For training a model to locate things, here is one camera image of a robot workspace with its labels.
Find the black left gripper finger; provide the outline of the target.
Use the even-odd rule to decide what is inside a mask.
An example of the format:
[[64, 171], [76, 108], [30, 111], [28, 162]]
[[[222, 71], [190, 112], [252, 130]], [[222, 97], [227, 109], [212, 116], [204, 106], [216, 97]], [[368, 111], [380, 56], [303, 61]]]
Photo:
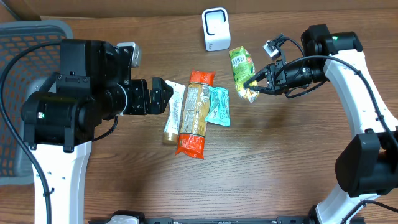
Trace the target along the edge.
[[170, 97], [162, 93], [152, 93], [150, 103], [150, 114], [162, 114], [169, 102]]
[[171, 98], [174, 90], [160, 77], [152, 78], [152, 94], [160, 94], [162, 98]]

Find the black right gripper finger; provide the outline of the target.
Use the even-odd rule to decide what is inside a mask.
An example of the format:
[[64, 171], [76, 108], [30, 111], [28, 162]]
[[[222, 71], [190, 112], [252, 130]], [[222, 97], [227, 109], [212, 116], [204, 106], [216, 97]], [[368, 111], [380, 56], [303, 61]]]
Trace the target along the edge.
[[255, 75], [253, 75], [251, 78], [249, 78], [247, 81], [244, 82], [243, 87], [245, 88], [249, 88], [250, 84], [254, 81], [261, 81], [265, 78], [267, 78], [267, 74], [268, 74], [268, 69], [269, 66], [265, 66], [264, 68], [262, 68], [260, 71], [258, 71]]
[[259, 93], [263, 93], [263, 94], [267, 94], [267, 95], [275, 95], [275, 90], [268, 88], [268, 87], [244, 85], [244, 88], [247, 88], [252, 91], [258, 91]]

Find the green snack packet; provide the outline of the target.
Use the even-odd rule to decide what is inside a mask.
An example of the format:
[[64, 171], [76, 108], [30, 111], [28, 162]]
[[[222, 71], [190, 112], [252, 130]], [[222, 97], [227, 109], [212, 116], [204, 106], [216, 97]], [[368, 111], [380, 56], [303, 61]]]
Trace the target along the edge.
[[259, 92], [244, 87], [244, 83], [252, 78], [256, 71], [251, 54], [243, 46], [240, 46], [230, 50], [229, 56], [239, 97], [253, 103], [257, 99]]

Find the white printed packet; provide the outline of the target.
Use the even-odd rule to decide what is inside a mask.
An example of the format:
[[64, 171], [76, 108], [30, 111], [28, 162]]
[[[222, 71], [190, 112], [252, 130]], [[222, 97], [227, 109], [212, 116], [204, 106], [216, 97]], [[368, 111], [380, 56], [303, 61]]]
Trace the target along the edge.
[[165, 124], [162, 142], [164, 144], [176, 145], [178, 141], [183, 96], [186, 86], [169, 80], [166, 80], [165, 82], [173, 88], [173, 95], [169, 100], [169, 117]]

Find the orange spaghetti packet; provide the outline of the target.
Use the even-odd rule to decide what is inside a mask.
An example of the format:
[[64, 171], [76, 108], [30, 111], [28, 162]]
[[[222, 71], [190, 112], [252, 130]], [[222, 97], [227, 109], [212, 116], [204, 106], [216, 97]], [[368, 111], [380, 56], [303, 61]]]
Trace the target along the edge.
[[185, 99], [176, 154], [204, 159], [207, 117], [210, 110], [210, 88], [216, 72], [192, 70]]

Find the teal snack packet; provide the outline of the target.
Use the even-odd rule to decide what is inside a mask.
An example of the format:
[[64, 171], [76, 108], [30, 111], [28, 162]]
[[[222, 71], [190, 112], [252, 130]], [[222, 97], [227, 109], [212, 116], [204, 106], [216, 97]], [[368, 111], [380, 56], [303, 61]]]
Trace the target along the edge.
[[231, 126], [229, 91], [222, 87], [210, 87], [210, 110], [205, 121], [220, 126]]

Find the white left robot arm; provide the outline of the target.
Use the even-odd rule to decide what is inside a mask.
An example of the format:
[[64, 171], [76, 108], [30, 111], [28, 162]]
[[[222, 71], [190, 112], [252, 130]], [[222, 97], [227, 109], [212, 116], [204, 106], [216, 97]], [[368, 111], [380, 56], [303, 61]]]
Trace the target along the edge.
[[83, 223], [85, 174], [95, 127], [120, 115], [161, 114], [173, 89], [161, 78], [132, 79], [140, 48], [133, 42], [64, 39], [54, 87], [22, 106], [24, 141], [49, 188], [35, 194], [36, 223]]

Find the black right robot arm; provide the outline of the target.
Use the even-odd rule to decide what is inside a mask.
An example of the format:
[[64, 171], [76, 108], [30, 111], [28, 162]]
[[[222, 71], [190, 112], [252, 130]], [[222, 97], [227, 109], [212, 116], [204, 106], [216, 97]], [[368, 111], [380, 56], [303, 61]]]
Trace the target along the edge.
[[310, 26], [298, 47], [302, 56], [286, 62], [283, 35], [265, 43], [272, 59], [244, 87], [267, 95], [294, 97], [332, 83], [346, 113], [351, 141], [335, 162], [337, 183], [305, 217], [279, 217], [279, 223], [363, 223], [358, 212], [377, 204], [397, 187], [397, 119], [383, 102], [354, 32], [332, 34], [325, 24]]

